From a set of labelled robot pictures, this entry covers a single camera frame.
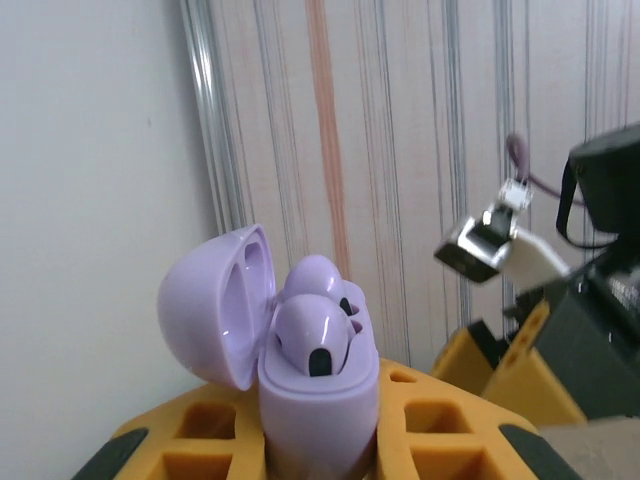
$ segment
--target white connector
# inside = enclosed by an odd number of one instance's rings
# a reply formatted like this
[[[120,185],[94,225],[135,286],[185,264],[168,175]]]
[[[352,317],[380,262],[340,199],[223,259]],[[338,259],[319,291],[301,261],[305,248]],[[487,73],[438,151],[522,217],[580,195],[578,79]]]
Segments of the white connector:
[[[529,208],[532,198],[533,190],[512,178],[507,179],[498,192],[498,202],[515,213],[520,213]]]
[[[516,227],[511,246],[511,254],[504,264],[502,274],[517,292],[564,277],[570,271],[569,265],[551,245],[525,228]]]

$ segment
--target open case lid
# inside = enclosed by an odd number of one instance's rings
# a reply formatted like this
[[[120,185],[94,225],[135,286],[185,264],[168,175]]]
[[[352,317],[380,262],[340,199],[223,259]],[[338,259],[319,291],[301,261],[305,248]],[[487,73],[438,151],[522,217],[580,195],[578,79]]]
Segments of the open case lid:
[[[173,265],[158,294],[158,319],[178,361],[208,382],[247,390],[276,293],[260,225],[216,237]]]

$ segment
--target white wall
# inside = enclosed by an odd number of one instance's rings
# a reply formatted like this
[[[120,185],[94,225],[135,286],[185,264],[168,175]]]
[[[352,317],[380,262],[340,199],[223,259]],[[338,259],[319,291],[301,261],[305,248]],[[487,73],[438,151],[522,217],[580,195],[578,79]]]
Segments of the white wall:
[[[433,252],[493,200],[507,134],[559,187],[572,147],[640,119],[640,0],[210,3],[244,211],[280,279],[331,257],[381,355],[419,370],[469,321],[503,334],[510,286],[459,282]],[[557,209],[537,190],[520,224],[579,265]],[[588,215],[569,233],[592,243]]]
[[[3,2],[0,479],[68,479],[197,381],[155,295],[213,235],[178,2]]]

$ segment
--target yellow honeycomb structure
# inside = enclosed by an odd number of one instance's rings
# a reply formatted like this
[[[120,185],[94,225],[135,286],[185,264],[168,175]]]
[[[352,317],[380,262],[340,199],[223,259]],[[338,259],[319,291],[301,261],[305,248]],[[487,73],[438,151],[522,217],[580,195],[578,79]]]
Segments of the yellow honeycomb structure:
[[[398,363],[380,366],[377,461],[367,478],[536,478],[499,430],[509,424],[536,433],[527,420]],[[140,428],[148,433],[116,480],[270,478],[255,387],[204,385],[130,420],[114,437]]]

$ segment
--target striped wallpaper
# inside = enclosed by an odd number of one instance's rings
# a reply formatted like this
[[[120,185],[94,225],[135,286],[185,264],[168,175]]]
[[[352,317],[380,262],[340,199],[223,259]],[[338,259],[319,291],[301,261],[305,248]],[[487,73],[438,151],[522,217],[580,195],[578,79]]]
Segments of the striped wallpaper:
[[[367,295],[382,355],[428,370],[513,298],[433,259],[530,144],[554,186],[569,149],[640,119],[640,0],[183,0],[220,231],[269,235],[282,284],[325,254]],[[542,192],[522,220],[573,265]],[[570,231],[590,240],[577,211]]]

